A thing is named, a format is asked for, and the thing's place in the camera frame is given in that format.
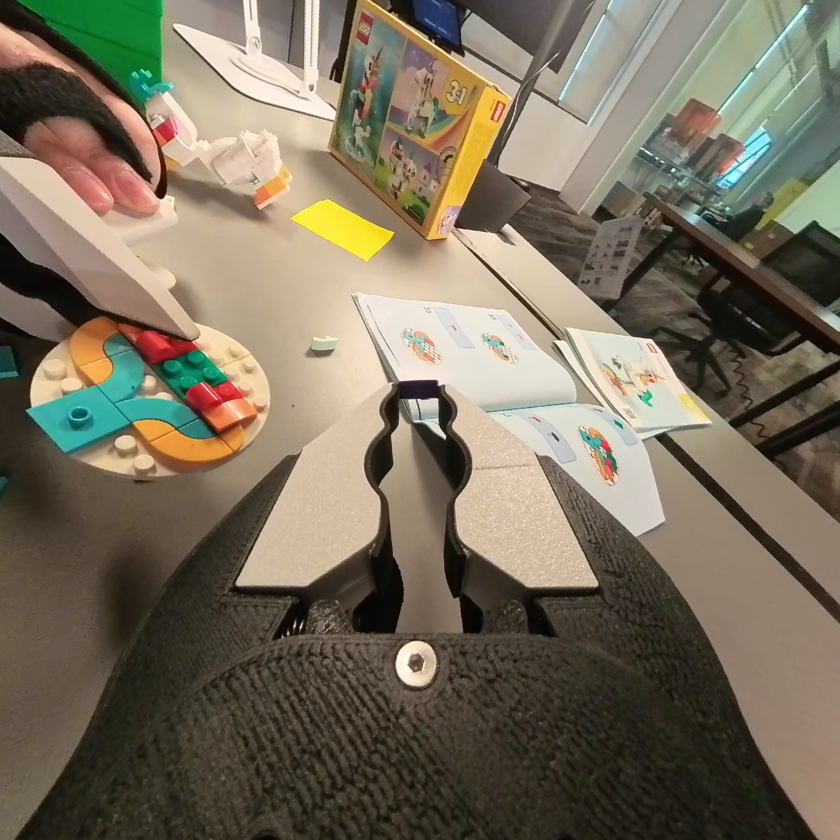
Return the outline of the person's left hand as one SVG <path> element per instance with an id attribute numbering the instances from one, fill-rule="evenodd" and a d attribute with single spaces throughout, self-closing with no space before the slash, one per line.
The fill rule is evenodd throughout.
<path id="1" fill-rule="evenodd" d="M 19 2 L 2 2 L 1 129 L 99 215 L 153 215 L 165 163 L 144 112 L 99 63 Z"/>

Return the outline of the open lego instruction booklet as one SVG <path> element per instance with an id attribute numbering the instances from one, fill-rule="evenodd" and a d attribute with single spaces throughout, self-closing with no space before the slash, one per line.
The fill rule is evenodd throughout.
<path id="1" fill-rule="evenodd" d="M 579 402 L 572 375 L 510 313 L 361 292 L 353 301 L 392 381 L 452 385 L 633 535 L 665 522 L 642 439 L 612 410 Z"/>

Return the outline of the yellow sticky note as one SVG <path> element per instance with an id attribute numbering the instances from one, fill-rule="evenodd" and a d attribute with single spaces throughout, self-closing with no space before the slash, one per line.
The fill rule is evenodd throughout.
<path id="1" fill-rule="evenodd" d="M 329 199 L 300 210 L 291 221 L 364 261 L 378 254 L 394 235 Z"/>

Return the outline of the black office chair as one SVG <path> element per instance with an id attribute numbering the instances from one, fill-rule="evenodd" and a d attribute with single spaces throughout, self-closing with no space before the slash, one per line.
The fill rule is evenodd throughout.
<path id="1" fill-rule="evenodd" d="M 838 300 L 838 238 L 816 222 L 770 253 L 763 267 L 825 308 Z M 696 361 L 696 390 L 704 385 L 707 369 L 711 368 L 723 385 L 719 395 L 726 396 L 732 385 L 712 352 L 717 342 L 727 343 L 741 358 L 743 348 L 774 358 L 797 348 L 805 339 L 795 330 L 791 318 L 774 304 L 734 280 L 722 287 L 720 279 L 720 275 L 715 276 L 697 296 L 697 305 L 705 316 L 696 315 L 696 319 L 707 326 L 709 333 L 687 360 Z"/>

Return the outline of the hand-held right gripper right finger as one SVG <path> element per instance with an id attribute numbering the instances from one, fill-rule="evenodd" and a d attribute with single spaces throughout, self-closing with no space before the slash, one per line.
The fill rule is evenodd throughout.
<path id="1" fill-rule="evenodd" d="M 438 389 L 445 435 L 444 569 L 456 598 L 596 592 L 598 582 L 533 449 L 450 385 Z"/>

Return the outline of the green plastic bin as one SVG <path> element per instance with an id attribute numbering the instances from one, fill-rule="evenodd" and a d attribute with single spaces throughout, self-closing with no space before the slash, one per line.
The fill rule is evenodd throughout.
<path id="1" fill-rule="evenodd" d="M 129 92 L 131 74 L 147 70 L 161 81 L 163 1 L 23 1 L 53 29 L 94 59 Z"/>

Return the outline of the shelf with boxes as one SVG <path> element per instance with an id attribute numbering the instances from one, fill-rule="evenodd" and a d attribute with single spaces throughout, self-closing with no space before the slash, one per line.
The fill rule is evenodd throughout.
<path id="1" fill-rule="evenodd" d="M 711 187 L 736 163 L 746 143 L 722 131 L 722 113 L 689 98 L 667 112 L 635 154 L 643 190 Z"/>

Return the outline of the white lego unicorn model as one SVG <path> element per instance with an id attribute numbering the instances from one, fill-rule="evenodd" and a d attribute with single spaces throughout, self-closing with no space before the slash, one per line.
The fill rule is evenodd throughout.
<path id="1" fill-rule="evenodd" d="M 244 131 L 207 142 L 198 137 L 194 122 L 172 96 L 171 83 L 156 82 L 141 69 L 130 74 L 129 89 L 143 104 L 168 169 L 200 161 L 223 186 L 249 186 L 258 209 L 289 192 L 292 174 L 280 158 L 275 134 Z"/>

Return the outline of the dark standing panel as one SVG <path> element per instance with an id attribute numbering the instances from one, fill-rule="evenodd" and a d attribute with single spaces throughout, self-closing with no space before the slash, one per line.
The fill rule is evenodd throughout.
<path id="1" fill-rule="evenodd" d="M 498 234 L 531 198 L 530 193 L 514 179 L 484 160 L 458 213 L 455 226 Z"/>

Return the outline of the brown office desk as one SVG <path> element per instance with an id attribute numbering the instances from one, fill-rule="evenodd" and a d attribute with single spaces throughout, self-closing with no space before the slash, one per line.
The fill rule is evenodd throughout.
<path id="1" fill-rule="evenodd" d="M 820 351 L 839 353 L 839 319 L 827 307 L 805 294 L 794 284 L 736 245 L 700 216 L 669 204 L 647 193 L 654 210 L 672 228 L 671 233 L 628 274 L 621 296 L 636 284 L 676 245 L 686 238 L 703 258 L 724 277 L 745 285 L 763 302 L 790 320 L 791 326 Z"/>

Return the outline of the instruction booklet with picture cover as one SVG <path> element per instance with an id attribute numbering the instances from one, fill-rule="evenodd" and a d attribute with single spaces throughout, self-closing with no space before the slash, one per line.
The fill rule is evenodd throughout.
<path id="1" fill-rule="evenodd" d="M 563 335 L 598 395 L 640 435 L 711 425 L 655 341 L 576 328 Z"/>

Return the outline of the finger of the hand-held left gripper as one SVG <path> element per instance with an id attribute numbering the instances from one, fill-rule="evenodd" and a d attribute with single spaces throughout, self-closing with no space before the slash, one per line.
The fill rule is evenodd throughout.
<path id="1" fill-rule="evenodd" d="M 48 303 L 1 286 L 1 330 L 59 343 L 74 333 L 74 325 Z"/>
<path id="2" fill-rule="evenodd" d="M 198 326 L 121 238 L 46 163 L 3 156 L 2 237 L 98 311 L 182 340 Z"/>

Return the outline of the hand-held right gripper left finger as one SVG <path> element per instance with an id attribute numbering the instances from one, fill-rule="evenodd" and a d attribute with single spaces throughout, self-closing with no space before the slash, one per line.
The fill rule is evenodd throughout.
<path id="1" fill-rule="evenodd" d="M 364 599 L 389 572 L 390 514 L 381 484 L 393 467 L 396 385 L 383 386 L 307 444 L 236 579 L 243 592 Z"/>

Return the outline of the yellow lego set box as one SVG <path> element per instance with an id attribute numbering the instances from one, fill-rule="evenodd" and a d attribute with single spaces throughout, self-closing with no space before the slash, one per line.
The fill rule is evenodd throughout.
<path id="1" fill-rule="evenodd" d="M 512 99 L 376 2 L 357 2 L 328 149 L 427 240 L 447 238 Z"/>

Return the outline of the printed paper sheet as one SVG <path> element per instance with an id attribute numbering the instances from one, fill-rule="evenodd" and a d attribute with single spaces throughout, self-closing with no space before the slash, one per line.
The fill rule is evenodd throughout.
<path id="1" fill-rule="evenodd" d="M 637 214 L 600 225 L 576 281 L 588 298 L 599 303 L 620 298 L 643 225 Z"/>

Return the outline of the white stand with flat base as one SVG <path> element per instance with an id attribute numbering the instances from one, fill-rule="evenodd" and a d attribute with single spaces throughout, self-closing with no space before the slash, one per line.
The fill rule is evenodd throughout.
<path id="1" fill-rule="evenodd" d="M 232 89 L 269 106 L 332 122 L 335 108 L 319 96 L 320 1 L 302 6 L 300 66 L 270 56 L 259 25 L 259 3 L 243 1 L 242 45 L 185 24 L 173 29 Z"/>

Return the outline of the colourful lego plate model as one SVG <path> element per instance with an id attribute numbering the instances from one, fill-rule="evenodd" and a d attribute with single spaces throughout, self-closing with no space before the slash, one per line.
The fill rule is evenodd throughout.
<path id="1" fill-rule="evenodd" d="M 198 329 L 189 341 L 86 322 L 38 364 L 27 415 L 64 454 L 135 480 L 228 462 L 265 425 L 270 385 L 241 342 Z"/>

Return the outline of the black monitor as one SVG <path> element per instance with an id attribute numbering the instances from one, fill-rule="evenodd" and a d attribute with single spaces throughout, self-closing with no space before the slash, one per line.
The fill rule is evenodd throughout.
<path id="1" fill-rule="evenodd" d="M 465 9 L 454 1 L 409 1 L 408 7 L 415 28 L 440 48 L 464 53 Z"/>

